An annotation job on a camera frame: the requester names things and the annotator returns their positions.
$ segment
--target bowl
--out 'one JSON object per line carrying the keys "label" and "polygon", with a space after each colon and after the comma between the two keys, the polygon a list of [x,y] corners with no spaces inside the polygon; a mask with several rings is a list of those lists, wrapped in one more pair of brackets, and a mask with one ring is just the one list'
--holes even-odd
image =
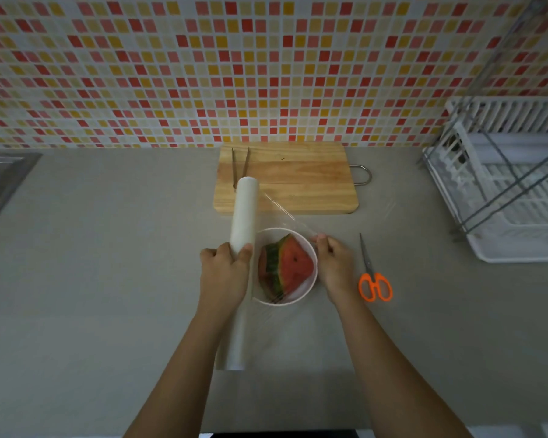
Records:
{"label": "bowl", "polygon": [[[302,282],[302,284],[294,291],[292,294],[288,295],[284,298],[284,302],[272,302],[270,298],[266,296],[264,293],[262,286],[260,285],[260,281],[258,279],[258,258],[260,256],[260,253],[262,251],[262,247],[264,247],[266,244],[270,243],[277,243],[281,238],[285,237],[288,234],[294,235],[296,238],[296,241],[299,242],[299,244],[302,246],[302,248],[305,250],[306,253],[308,253],[308,256],[311,257],[313,260],[313,273],[311,273],[310,277],[308,277],[306,280]],[[300,235],[298,232],[295,232],[291,229],[286,229],[283,227],[270,227],[267,229],[263,229],[256,233],[256,241],[254,244],[254,252],[256,255],[254,256],[254,299],[256,301],[261,302],[262,304],[265,304],[267,306],[274,306],[274,307],[283,307],[288,306],[290,304],[294,304],[295,302],[298,302],[302,300],[313,288],[315,281],[317,280],[317,274],[318,274],[318,267],[317,267],[317,253],[314,250],[314,247],[309,241],[302,235]]]}

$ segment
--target watermelon slice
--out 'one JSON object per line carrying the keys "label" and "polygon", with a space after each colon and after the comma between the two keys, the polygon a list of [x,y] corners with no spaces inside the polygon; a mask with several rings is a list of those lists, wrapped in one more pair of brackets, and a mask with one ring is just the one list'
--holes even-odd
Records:
{"label": "watermelon slice", "polygon": [[258,279],[272,302],[279,302],[294,292],[313,270],[312,258],[292,234],[278,243],[265,245],[260,252]]}

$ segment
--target tiled wall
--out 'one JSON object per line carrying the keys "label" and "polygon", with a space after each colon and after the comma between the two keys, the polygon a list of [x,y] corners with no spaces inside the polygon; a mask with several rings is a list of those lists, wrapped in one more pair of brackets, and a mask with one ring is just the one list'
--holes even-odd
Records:
{"label": "tiled wall", "polygon": [[[0,0],[0,147],[423,145],[527,0]],[[548,21],[493,95],[548,95]]]}

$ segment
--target forearm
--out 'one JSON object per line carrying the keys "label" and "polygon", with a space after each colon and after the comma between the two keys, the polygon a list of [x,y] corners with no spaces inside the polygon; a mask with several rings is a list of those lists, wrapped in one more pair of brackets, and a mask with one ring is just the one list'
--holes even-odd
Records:
{"label": "forearm", "polygon": [[195,315],[125,438],[198,436],[222,330]]}
{"label": "forearm", "polygon": [[467,428],[390,340],[356,292],[336,302],[374,433],[391,437],[470,437]]}

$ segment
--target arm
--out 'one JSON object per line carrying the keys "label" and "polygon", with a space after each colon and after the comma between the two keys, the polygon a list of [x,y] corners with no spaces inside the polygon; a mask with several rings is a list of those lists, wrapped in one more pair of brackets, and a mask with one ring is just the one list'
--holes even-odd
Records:
{"label": "arm", "polygon": [[197,437],[213,362],[229,318],[244,299],[252,246],[233,261],[229,243],[201,251],[197,313],[124,438]]}
{"label": "arm", "polygon": [[317,238],[319,276],[339,313],[378,438],[466,437],[469,431],[381,328],[357,292],[351,251]]}

